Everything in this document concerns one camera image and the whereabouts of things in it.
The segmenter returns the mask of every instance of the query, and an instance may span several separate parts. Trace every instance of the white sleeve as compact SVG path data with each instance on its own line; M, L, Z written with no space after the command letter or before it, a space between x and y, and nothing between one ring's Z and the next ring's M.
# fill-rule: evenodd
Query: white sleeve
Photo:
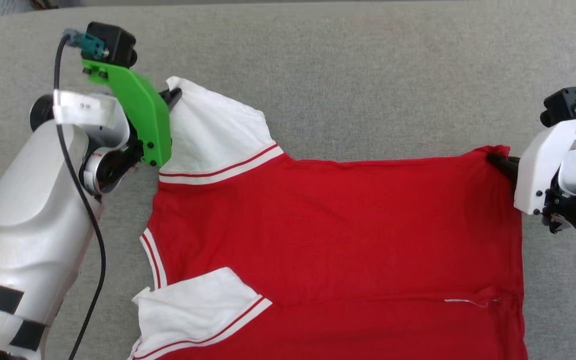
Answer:
M230 268L155 291L147 287L132 301L139 307L141 337L128 360L155 360L173 351L217 344L272 305Z
M255 157L283 153L270 137L262 111L179 77L170 77L167 84L181 88L183 95L170 112L172 156L161 167L160 180L196 183Z

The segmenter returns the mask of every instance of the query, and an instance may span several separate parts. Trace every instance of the gray fabric surface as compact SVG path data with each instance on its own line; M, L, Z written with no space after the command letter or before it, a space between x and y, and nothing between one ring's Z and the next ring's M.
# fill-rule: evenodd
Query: gray fabric surface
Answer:
M576 85L576 2L478 2L80 8L0 18L0 177L30 136L28 111L51 91L66 27L89 21L137 38L134 67L159 88L178 75L265 112L292 157L338 161L460 155L487 144L520 155L544 97ZM66 51L62 86L86 84ZM157 174L108 196L106 285L79 359L123 359L139 337L131 297L152 286L138 237ZM437 179L438 201L450 191ZM67 357L99 271L93 242L48 339ZM576 237L525 217L525 342L533 360L576 359Z

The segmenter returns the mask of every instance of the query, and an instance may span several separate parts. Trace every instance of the black cable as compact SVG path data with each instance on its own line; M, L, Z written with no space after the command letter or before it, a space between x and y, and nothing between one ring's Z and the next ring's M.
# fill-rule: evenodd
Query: black cable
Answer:
M70 38L70 35L64 35L59 42L59 47L57 48L57 55L54 58L54 89L59 89L59 73L62 64L62 52L64 52L64 46L66 46L66 41ZM101 255L101 271L99 273L99 283L96 286L96 291L94 292L94 296L92 301L90 301L90 306L86 313L86 318L84 319L84 323L81 326L81 330L79 330L79 335L77 340L75 341L74 346L72 347L72 351L70 352L69 360L73 360L75 358L75 354L77 354L78 348L80 348L80 344L82 343L82 339L84 337L84 333L86 333L86 328L88 327L90 317L95 310L95 305L97 304L97 300L99 298L99 294L101 294L101 289L104 285L104 278L106 277L106 248L104 246L104 239L101 235L101 230L99 229L99 224L95 217L95 214L90 207L90 203L86 198L86 194L84 194L84 189L82 188L82 184L77 176L75 168L73 166L73 162L71 161L71 157L68 154L68 148L66 148L66 141L64 140L64 129L62 128L61 123L57 124L57 136L59 137L59 145L61 146L61 152L63 153L63 158L66 161L66 166L68 167L68 171L70 173L70 177L72 178L73 183L79 193L81 201L84 203L84 207L86 208L86 212L88 217L90 218L90 223L92 223L92 227L94 228L94 234L96 235L96 239L99 242L99 253Z

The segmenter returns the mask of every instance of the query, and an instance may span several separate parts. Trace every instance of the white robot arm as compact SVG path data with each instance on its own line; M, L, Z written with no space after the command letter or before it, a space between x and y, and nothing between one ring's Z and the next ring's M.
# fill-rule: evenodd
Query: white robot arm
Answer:
M564 88L544 100L540 132L521 158L491 154L488 160L515 185L514 207L541 215L556 234L576 231L576 87Z
M59 89L64 46L82 49L84 73L114 96ZM102 273L70 358L103 285L98 219L103 195L138 162L170 158L169 111L181 89L157 92L129 70L135 37L91 22L67 29L55 59L55 86L30 111L32 137L0 180L0 359L43 360L46 338L96 233Z

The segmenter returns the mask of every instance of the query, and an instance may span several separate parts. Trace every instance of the red stripe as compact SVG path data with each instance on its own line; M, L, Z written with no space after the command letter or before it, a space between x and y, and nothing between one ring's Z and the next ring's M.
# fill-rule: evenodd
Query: red stripe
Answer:
M214 335L213 337L210 337L206 340L201 340L201 341L192 341L192 340L182 340L182 341L178 341L178 342L173 342L172 344L167 344L166 346L162 346L160 348L158 348L157 350L151 351L149 353L147 353L146 355L143 356L135 356L133 357L133 359L135 360L139 360L139 359L143 359L143 358L148 358L149 356L153 355L154 353L157 353L157 351L162 351L163 349L166 349L167 347L171 347L171 346L176 346L178 344L186 344L186 343L190 343L190 344L203 344L205 342L209 342L212 339L215 339L216 337L219 337L219 335L223 334L224 332L226 332L226 330L230 329L233 325L235 325L238 321L240 321L240 319L242 319L242 317L246 316L246 314L248 314L249 312L251 312L251 310L253 310L259 303L261 303L261 301L264 300L264 297L262 296L261 298L259 298L259 300L257 300L250 308L248 308L248 310L246 310L246 312L244 312L243 314L241 314L239 317L237 317L236 319L234 319L233 322L230 323L230 325L226 326L226 328L224 328L224 330L219 331L216 335Z
M231 169L234 169L236 167L240 167L242 165L248 164L249 162L253 161L254 159L257 159L258 157L261 157L263 154L267 153L270 150L273 150L274 148L276 148L278 145L274 144L272 146L270 146L269 148L266 148L266 150L263 150L262 152L258 153L257 155L254 155L253 157L250 157L248 160L246 161L242 161L239 163L236 163L232 166L228 166L226 168L223 168L221 170L215 171L215 172L211 172L211 173L159 173L160 176L171 176L171 177L175 177L175 176L185 176L186 178L207 178L209 176L215 176L217 174L221 174L224 173L226 171L229 171Z
M160 268L157 266L157 259L155 258L155 253L153 251L153 248L151 247L151 243L148 241L148 237L146 237L146 234L142 234L141 237L143 239L143 242L146 243L148 251L150 251L150 259L152 260L152 264L155 267L155 274L157 274L157 289L161 289L162 280L160 279Z

